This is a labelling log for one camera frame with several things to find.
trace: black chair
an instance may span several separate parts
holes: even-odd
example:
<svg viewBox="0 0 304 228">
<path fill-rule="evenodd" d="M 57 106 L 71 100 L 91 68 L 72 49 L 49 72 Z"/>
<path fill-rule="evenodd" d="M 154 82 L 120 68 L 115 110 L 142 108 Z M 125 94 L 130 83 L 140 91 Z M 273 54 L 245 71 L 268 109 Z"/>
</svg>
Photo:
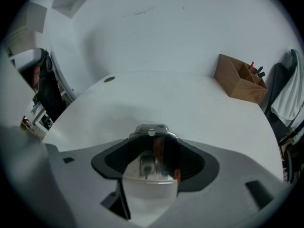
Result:
<svg viewBox="0 0 304 228">
<path fill-rule="evenodd" d="M 289 126 L 285 126 L 285 124 L 275 114 L 271 112 L 270 106 L 275 101 L 277 96 L 280 94 L 282 89 L 285 87 L 285 85 L 295 72 L 296 63 L 294 63 L 289 70 L 281 63 L 277 63 L 276 65 L 274 65 L 274 67 L 274 80 L 272 83 L 270 98 L 265 110 L 265 116 L 274 131 L 277 142 L 279 142 L 289 130 L 289 126 L 292 124 L 292 122 Z"/>
<path fill-rule="evenodd" d="M 283 166 L 287 170 L 288 183 L 294 183 L 300 177 L 302 165 L 304 164 L 304 137 L 298 143 L 288 145 L 284 153 Z"/>
</svg>

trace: wooden desk organizer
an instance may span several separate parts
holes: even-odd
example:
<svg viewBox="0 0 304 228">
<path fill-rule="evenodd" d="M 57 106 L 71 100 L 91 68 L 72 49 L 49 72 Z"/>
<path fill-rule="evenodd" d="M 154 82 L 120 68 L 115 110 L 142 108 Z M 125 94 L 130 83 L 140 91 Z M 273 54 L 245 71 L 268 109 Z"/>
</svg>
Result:
<svg viewBox="0 0 304 228">
<path fill-rule="evenodd" d="M 257 69 L 250 72 L 249 64 L 223 54 L 218 60 L 214 78 L 228 96 L 260 104 L 268 90 L 263 79 L 254 75 Z"/>
</svg>

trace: white wall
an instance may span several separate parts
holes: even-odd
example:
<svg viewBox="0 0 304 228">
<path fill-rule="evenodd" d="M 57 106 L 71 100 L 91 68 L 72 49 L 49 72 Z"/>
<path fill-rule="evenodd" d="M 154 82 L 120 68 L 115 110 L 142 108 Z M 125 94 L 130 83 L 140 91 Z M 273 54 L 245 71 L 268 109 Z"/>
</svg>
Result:
<svg viewBox="0 0 304 228">
<path fill-rule="evenodd" d="M 35 95 L 0 47 L 0 125 L 20 127 L 28 105 Z"/>
<path fill-rule="evenodd" d="M 15 39 L 13 43 L 9 44 L 9 48 L 14 55 L 33 49 L 35 45 L 35 33 L 34 31 L 24 31 L 23 35 Z"/>
<path fill-rule="evenodd" d="M 271 67 L 300 43 L 271 0 L 87 0 L 72 19 L 85 70 L 213 76 L 219 53 Z"/>
<path fill-rule="evenodd" d="M 62 13 L 52 9 L 54 0 L 30 0 L 47 8 L 43 34 L 36 37 L 37 46 L 47 49 L 56 59 L 58 75 L 65 90 L 72 99 L 81 95 L 95 81 L 85 70 L 85 63 L 80 56 L 74 34 L 72 21 Z"/>
</svg>

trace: desk surface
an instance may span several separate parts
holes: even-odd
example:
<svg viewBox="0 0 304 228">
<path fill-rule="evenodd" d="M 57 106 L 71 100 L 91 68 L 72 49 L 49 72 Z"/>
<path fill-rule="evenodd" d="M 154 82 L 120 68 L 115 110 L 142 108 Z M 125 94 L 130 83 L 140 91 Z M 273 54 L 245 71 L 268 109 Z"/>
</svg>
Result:
<svg viewBox="0 0 304 228">
<path fill-rule="evenodd" d="M 116 78 L 100 80 L 62 113 L 45 143 L 59 151 L 87 148 L 127 138 L 141 124 L 163 123 L 181 139 L 243 153 L 283 181 L 276 138 L 257 104 L 229 98 L 206 76 L 110 76 Z"/>
</svg>

